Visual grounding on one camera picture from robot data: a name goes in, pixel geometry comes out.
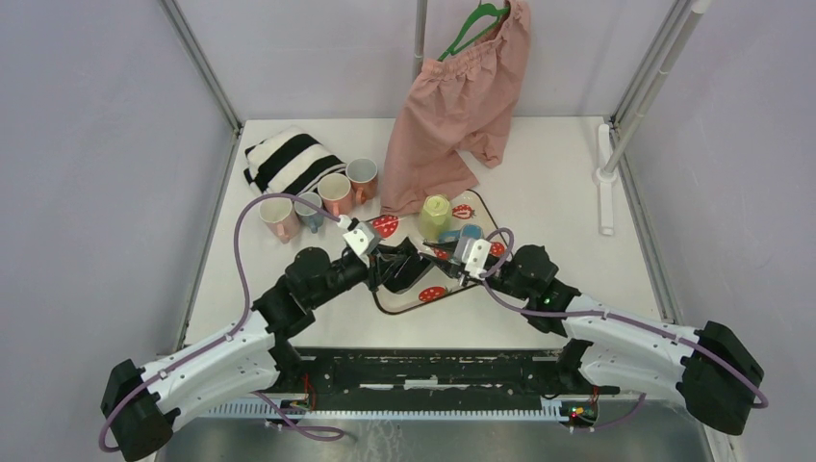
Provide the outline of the floral salmon mug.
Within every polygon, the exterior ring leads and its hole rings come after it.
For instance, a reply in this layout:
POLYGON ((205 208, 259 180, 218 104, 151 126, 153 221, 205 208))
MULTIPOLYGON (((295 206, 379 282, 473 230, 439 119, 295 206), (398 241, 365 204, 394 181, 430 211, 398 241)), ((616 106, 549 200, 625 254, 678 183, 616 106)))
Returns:
POLYGON ((364 205, 375 199, 378 190, 378 167, 375 161, 355 159, 346 165, 345 175, 351 183, 358 205, 364 205))

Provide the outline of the plain pink tall mug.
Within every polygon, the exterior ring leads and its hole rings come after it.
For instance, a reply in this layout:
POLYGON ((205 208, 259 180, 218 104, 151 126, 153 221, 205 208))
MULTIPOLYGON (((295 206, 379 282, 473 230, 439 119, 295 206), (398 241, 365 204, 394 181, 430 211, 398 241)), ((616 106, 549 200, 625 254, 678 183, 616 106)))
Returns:
POLYGON ((348 216, 354 206, 352 186, 341 173, 330 173, 318 182, 318 194, 324 209, 333 216, 348 216))

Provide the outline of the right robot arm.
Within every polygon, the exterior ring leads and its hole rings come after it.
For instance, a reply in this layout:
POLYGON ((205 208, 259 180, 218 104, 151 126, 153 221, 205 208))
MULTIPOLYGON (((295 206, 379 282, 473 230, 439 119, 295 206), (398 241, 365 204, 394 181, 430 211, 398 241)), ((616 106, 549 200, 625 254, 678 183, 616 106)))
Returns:
POLYGON ((613 387, 679 403, 702 424, 743 433, 753 409, 765 409, 764 371, 727 326, 651 321, 605 305, 556 277, 545 248, 527 244, 496 256, 479 240, 468 251, 430 255, 448 277, 481 284, 499 305, 537 330, 567 339, 555 370, 569 393, 613 387))

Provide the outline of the bright blue mug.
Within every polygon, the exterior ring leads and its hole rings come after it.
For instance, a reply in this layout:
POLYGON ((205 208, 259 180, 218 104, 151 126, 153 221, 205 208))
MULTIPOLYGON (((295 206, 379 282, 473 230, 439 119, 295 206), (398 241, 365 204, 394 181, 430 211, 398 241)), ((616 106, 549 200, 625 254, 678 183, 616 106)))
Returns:
POLYGON ((452 243, 463 238, 482 239, 484 236, 483 230, 479 225, 465 224, 459 229, 444 231, 439 235, 438 242, 440 244, 452 243))

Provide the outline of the black faceted mug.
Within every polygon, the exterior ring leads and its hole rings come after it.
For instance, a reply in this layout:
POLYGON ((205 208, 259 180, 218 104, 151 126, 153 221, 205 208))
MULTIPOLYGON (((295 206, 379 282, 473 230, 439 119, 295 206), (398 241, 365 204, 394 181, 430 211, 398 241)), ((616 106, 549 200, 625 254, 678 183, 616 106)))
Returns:
POLYGON ((409 238, 397 245, 382 244, 379 249, 381 283, 391 293, 407 292, 431 269, 431 262, 421 256, 409 238))

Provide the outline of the strawberry print tray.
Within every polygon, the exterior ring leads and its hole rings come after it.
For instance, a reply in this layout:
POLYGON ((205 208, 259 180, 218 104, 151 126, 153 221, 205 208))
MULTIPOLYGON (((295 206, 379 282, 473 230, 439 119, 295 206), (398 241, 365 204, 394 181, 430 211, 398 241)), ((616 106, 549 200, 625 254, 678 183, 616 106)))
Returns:
MULTIPOLYGON (((496 233, 497 224, 481 195, 473 190, 467 190, 451 199, 450 204, 452 218, 449 230, 459 229, 465 224, 479 225, 484 236, 490 235, 492 237, 491 255, 492 263, 494 263, 506 251, 507 241, 496 233)), ((370 218, 369 222, 381 234, 382 244, 397 245, 405 238, 409 238, 420 253, 429 254, 440 259, 440 249, 426 245, 418 229, 419 217, 417 215, 402 218, 393 215, 380 215, 370 218)), ((372 298, 380 312, 396 316, 478 285, 478 283, 473 282, 462 286, 457 280, 447 277, 436 265, 431 263, 429 272, 407 292, 394 294, 388 292, 385 288, 381 288, 378 292, 372 293, 372 298)))

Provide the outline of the pale pink faceted mug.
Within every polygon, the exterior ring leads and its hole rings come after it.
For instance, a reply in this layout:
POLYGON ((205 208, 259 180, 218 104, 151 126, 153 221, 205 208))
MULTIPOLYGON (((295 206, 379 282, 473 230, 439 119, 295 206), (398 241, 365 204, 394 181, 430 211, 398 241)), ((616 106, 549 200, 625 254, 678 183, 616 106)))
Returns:
POLYGON ((268 198, 259 204, 259 214, 268 230, 282 243, 288 244, 295 238, 301 224, 294 209, 293 201, 285 197, 268 198))

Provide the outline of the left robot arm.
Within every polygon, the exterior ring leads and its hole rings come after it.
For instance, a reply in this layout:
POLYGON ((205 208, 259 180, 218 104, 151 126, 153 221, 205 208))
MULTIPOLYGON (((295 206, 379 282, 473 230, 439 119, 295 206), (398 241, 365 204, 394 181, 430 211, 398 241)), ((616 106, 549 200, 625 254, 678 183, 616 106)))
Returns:
POLYGON ((99 448, 139 461, 213 407, 272 386, 294 390, 302 367, 290 339, 314 322, 315 310, 357 285, 378 289, 418 257, 409 243, 363 256, 345 248, 336 260, 319 247, 298 251, 274 285, 217 333, 142 366, 130 359, 114 366, 99 448))

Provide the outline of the grey blue mug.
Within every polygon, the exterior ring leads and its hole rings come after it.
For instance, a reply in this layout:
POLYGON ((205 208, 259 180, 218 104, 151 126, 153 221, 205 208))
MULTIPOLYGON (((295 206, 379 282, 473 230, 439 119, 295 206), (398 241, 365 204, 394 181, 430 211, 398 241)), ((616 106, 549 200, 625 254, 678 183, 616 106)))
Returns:
POLYGON ((299 197, 301 201, 294 203, 295 212, 308 230, 317 234, 324 224, 322 199, 316 192, 304 192, 299 197))

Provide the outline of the green faceted mug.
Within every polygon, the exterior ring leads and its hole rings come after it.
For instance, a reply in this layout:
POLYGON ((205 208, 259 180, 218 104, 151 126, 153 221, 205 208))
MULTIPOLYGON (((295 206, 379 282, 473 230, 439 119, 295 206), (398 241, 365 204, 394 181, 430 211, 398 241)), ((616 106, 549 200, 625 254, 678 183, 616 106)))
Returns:
POLYGON ((429 195, 422 205, 418 229, 425 241, 437 242, 450 228, 452 207, 443 194, 429 195))

